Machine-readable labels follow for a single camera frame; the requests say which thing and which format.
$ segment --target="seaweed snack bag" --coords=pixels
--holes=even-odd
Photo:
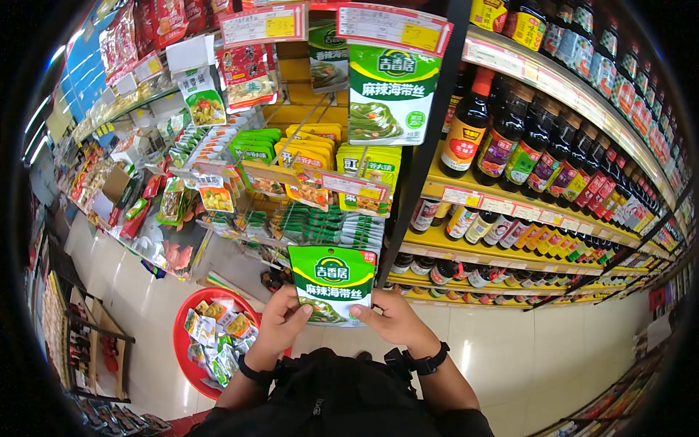
[[[247,110],[260,103],[276,99],[272,80],[267,74],[260,44],[218,50],[216,57],[226,85],[225,94],[229,114]]]
[[[349,58],[349,144],[422,144],[441,60],[358,44]]]
[[[226,123],[223,100],[216,90],[208,66],[177,73],[173,76],[185,98],[194,126]]]
[[[310,83],[315,93],[347,88],[347,40],[335,36],[335,20],[308,25]]]
[[[359,327],[355,304],[371,307],[376,254],[331,246],[289,246],[298,302],[309,303],[308,324]]]

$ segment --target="green snack package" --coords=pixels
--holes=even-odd
[[[335,20],[308,24],[310,82],[317,94],[347,88],[347,40],[338,38],[335,30]]]
[[[355,304],[371,307],[376,254],[330,246],[289,246],[298,302],[310,304],[309,324],[360,327]]]
[[[422,144],[440,59],[359,44],[349,58],[349,144]]]

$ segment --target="brand logo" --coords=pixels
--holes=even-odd
[[[315,264],[315,277],[327,282],[338,283],[350,278],[350,267],[343,260],[325,257]]]
[[[379,56],[378,63],[378,71],[394,78],[400,78],[415,72],[417,60],[414,55],[408,52],[388,49]]]

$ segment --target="hand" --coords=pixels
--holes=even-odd
[[[437,336],[417,317],[408,301],[397,293],[374,289],[372,303],[383,310],[379,314],[364,305],[355,305],[349,312],[394,345],[406,345],[414,359],[434,357],[441,344]]]
[[[310,305],[298,307],[296,286],[285,285],[267,303],[257,340],[245,355],[245,363],[254,371],[272,370],[279,355],[294,340],[310,318]]]

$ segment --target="spicy kelp package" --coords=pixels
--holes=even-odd
[[[308,324],[360,327],[350,314],[355,305],[371,307],[376,254],[331,246],[289,246],[298,302],[310,304]]]
[[[349,58],[349,144],[422,144],[441,60],[358,44]]]

